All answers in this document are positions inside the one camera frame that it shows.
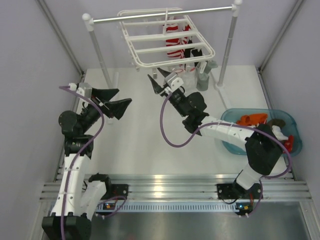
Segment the white plastic sock hanger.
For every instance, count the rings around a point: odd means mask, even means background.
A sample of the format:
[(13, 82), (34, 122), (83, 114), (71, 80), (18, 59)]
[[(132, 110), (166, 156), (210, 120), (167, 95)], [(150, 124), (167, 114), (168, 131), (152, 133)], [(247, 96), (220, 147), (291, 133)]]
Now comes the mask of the white plastic sock hanger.
[[(128, 46), (131, 64), (137, 69), (172, 68), (190, 63), (211, 60), (216, 52), (197, 29), (188, 15), (174, 15), (180, 8), (151, 8), (122, 10), (119, 17), (146, 15), (146, 18), (123, 20), (119, 23), (123, 38)], [(179, 32), (165, 33), (167, 24), (177, 23)], [(181, 38), (182, 45), (166, 46), (165, 40)], [(188, 38), (193, 44), (185, 44)], [(202, 49), (203, 56), (173, 59), (167, 56), (169, 50)]]

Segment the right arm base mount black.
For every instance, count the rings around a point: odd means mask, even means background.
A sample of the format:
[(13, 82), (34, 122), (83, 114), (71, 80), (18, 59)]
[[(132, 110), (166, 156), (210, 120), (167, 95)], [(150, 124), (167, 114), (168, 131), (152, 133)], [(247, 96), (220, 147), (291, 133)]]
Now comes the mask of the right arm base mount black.
[(219, 183), (216, 185), (219, 200), (258, 200), (262, 193), (262, 185), (254, 183), (249, 189), (233, 183)]

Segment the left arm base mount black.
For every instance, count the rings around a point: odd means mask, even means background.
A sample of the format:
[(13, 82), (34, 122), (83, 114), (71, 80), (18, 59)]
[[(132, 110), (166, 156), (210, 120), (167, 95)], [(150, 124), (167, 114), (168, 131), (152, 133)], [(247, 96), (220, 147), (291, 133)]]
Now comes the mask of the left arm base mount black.
[(119, 199), (119, 196), (128, 197), (129, 193), (129, 185), (128, 184), (112, 184), (111, 185), (111, 192), (110, 192), (110, 197), (116, 197)]

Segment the orange sock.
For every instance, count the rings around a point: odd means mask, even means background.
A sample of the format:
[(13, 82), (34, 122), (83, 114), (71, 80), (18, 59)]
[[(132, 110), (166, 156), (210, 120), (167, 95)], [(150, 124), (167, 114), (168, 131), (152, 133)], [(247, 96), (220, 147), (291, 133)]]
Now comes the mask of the orange sock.
[(241, 126), (258, 126), (259, 124), (265, 124), (267, 122), (268, 114), (266, 113), (254, 113), (249, 115), (243, 115), (236, 124)]

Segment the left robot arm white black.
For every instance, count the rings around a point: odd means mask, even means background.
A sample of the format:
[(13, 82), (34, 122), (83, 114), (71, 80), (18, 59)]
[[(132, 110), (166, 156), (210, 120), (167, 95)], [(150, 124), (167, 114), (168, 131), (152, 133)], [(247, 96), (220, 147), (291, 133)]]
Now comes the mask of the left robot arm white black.
[[(50, 215), (43, 217), (41, 227), (50, 240), (88, 240), (92, 218), (111, 217), (122, 210), (125, 193), (115, 193), (107, 174), (96, 173), (85, 180), (92, 160), (94, 140), (104, 128), (105, 118), (121, 119), (132, 102), (131, 98), (113, 101), (119, 90), (96, 89), (70, 83), (60, 89), (75, 95), (87, 104), (81, 112), (64, 111), (58, 124), (64, 136), (64, 165), (60, 189)], [(97, 208), (111, 203), (109, 213)]]

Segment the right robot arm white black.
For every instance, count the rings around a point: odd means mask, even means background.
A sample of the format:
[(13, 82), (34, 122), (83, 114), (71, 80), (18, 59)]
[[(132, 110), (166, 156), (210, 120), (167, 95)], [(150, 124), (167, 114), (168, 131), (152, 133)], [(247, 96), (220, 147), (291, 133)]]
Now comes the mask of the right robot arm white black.
[(231, 191), (237, 199), (246, 198), (258, 180), (270, 175), (285, 150), (272, 128), (263, 123), (250, 127), (217, 119), (205, 111), (207, 105), (200, 92), (185, 95), (183, 79), (177, 73), (158, 71), (164, 77), (163, 86), (148, 76), (154, 93), (184, 117), (182, 124), (192, 137), (212, 137), (245, 150), (248, 163), (233, 181)]

